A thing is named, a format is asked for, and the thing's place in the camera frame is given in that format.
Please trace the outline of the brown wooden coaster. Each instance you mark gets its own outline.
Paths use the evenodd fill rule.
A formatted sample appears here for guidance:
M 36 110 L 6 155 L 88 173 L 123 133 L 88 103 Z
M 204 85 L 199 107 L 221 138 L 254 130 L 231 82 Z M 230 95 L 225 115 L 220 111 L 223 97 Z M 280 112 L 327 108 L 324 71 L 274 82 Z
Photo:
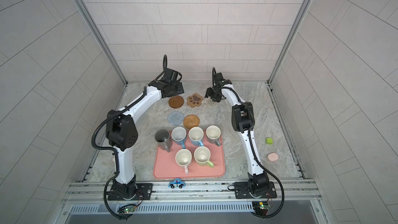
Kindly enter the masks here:
M 184 104 L 184 99 L 182 96 L 173 96 L 169 99 L 169 106 L 171 108 L 177 109 L 182 107 Z

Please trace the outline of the tan rattan coaster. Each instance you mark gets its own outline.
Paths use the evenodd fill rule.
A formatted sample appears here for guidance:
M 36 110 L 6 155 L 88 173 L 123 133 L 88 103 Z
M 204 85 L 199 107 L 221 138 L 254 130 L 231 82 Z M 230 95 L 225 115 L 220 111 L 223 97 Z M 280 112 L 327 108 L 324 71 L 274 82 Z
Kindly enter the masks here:
M 183 125 L 188 130 L 198 127 L 200 125 L 200 118 L 197 115 L 187 115 L 183 120 Z

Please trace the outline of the light blue woven coaster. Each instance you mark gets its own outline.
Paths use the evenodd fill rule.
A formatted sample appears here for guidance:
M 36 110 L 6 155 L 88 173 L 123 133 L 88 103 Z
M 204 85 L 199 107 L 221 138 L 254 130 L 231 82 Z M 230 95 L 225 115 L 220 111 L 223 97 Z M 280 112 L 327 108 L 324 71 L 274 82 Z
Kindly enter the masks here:
M 168 115 L 167 120 L 171 125 L 180 125 L 183 123 L 184 114 L 178 111 L 172 112 Z

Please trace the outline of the multicolour woven rope coaster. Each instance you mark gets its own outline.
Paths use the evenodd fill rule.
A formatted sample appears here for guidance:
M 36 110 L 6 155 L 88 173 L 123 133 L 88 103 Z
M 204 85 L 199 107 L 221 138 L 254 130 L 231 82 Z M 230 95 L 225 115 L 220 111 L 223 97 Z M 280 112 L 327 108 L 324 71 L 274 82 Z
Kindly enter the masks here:
M 219 105 L 219 102 L 215 102 L 211 99 L 208 99 L 205 103 L 205 105 L 209 108 L 216 108 Z

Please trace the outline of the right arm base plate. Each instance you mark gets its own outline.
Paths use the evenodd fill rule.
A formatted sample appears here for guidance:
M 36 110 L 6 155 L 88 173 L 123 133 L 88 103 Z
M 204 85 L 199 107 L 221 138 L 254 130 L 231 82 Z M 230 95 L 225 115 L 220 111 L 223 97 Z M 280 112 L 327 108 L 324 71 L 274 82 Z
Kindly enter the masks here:
M 247 181 L 237 181 L 234 182 L 233 185 L 228 187 L 228 190 L 233 191 L 235 193 L 236 199 L 276 199 L 277 192 L 274 183 L 271 181 L 269 185 L 264 189 L 261 189 L 260 192 L 252 193 L 250 191 L 250 185 Z

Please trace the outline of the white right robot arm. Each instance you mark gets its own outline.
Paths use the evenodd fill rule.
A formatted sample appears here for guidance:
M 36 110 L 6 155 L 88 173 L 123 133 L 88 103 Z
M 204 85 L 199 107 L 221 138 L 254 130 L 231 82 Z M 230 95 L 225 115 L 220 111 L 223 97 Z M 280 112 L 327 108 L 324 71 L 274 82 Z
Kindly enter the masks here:
M 250 193 L 255 197 L 265 194 L 269 189 L 269 178 L 261 164 L 254 140 L 255 117 L 252 104 L 244 101 L 234 90 L 232 82 L 215 69 L 212 71 L 212 86 L 207 89 L 205 97 L 214 102 L 226 99 L 231 104 L 232 127 L 239 133 L 247 158 Z

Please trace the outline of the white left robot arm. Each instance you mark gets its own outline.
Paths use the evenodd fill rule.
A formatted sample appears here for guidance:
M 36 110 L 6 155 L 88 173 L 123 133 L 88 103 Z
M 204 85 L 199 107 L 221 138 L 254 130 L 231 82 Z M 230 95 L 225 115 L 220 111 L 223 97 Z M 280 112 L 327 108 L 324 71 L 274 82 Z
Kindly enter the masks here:
M 116 178 L 113 179 L 112 190 L 120 197 L 131 199 L 136 192 L 136 177 L 131 163 L 131 147 L 138 140 L 135 123 L 158 100 L 184 93 L 181 79 L 180 72 L 165 68 L 129 105 L 108 112 L 107 117 L 111 120 L 106 124 L 106 138 L 116 149 Z

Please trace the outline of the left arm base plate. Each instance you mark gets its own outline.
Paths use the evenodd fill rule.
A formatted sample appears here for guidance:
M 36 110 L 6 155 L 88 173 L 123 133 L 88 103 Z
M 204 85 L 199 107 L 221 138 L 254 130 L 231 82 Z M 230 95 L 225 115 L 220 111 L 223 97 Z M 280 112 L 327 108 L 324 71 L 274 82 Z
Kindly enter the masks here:
M 107 191 L 107 200 L 109 201 L 138 201 L 150 200 L 153 184 L 139 183 L 135 185 L 135 192 L 131 196 L 120 193 L 114 186 Z

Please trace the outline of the cork paw print coaster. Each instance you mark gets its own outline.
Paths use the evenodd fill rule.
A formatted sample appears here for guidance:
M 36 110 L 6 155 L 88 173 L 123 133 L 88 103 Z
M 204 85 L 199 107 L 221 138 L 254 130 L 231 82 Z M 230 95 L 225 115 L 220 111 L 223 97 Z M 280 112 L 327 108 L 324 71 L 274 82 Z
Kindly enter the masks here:
M 203 97 L 197 93 L 187 97 L 187 105 L 191 108 L 199 107 L 202 105 Z

